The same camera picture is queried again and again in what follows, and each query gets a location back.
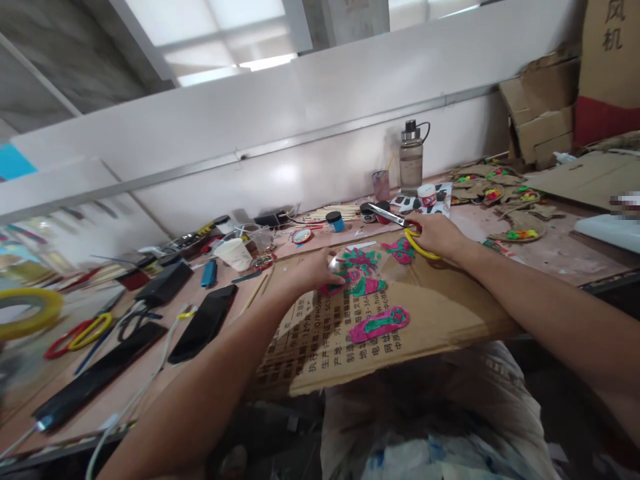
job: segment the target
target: blue jar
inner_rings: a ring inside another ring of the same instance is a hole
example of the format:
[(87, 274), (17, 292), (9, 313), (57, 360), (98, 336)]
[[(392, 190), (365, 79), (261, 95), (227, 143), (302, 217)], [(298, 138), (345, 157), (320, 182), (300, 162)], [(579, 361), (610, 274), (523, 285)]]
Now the blue jar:
[(326, 219), (329, 224), (329, 230), (337, 233), (345, 229), (345, 222), (342, 220), (342, 214), (340, 212), (329, 212)]

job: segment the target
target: black box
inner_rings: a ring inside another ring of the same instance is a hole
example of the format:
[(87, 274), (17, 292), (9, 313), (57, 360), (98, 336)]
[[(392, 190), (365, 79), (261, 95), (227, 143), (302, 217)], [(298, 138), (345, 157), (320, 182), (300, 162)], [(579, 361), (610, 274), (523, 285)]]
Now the black box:
[(193, 270), (185, 262), (174, 263), (151, 280), (135, 296), (135, 299), (144, 300), (147, 308), (150, 309), (166, 305), (173, 300), (192, 275)]

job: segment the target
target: cardboard box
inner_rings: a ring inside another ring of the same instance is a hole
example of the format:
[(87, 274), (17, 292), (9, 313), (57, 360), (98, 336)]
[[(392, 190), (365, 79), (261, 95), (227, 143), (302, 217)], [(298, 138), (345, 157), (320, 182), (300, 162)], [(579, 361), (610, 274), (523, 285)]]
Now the cardboard box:
[(543, 170), (555, 165), (554, 151), (571, 150), (579, 70), (576, 58), (559, 51), (500, 84), (517, 136), (515, 148), (525, 164)]
[(589, 0), (574, 143), (640, 129), (640, 2)]
[(599, 151), (588, 153), (527, 180), (527, 186), (611, 210), (611, 197), (640, 190), (640, 157)]

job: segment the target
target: black case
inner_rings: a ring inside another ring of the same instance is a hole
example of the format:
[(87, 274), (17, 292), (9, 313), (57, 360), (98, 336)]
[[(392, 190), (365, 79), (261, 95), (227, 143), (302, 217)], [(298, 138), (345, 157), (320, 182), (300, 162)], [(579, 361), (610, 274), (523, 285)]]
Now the black case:
[(168, 358), (169, 363), (175, 365), (194, 358), (218, 335), (237, 291), (237, 285), (230, 285), (212, 291), (205, 297), (173, 348)]
[(147, 308), (161, 307), (168, 304), (185, 283), (193, 275), (193, 270), (185, 262), (174, 263), (168, 266), (160, 275), (151, 280), (140, 293), (136, 300), (144, 300)]
[(166, 332), (163, 326), (148, 322), (132, 333), (33, 412), (38, 430), (49, 431), (62, 426)]

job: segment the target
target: black phone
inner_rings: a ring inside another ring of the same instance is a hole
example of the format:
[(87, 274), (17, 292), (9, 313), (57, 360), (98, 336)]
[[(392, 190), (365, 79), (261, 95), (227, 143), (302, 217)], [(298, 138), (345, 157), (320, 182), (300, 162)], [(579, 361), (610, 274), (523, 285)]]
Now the black phone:
[(191, 360), (218, 335), (237, 291), (237, 285), (230, 285), (205, 297), (169, 355), (169, 363)]
[(148, 322), (132, 333), (33, 412), (38, 430), (49, 431), (62, 426), (166, 332), (162, 325)]

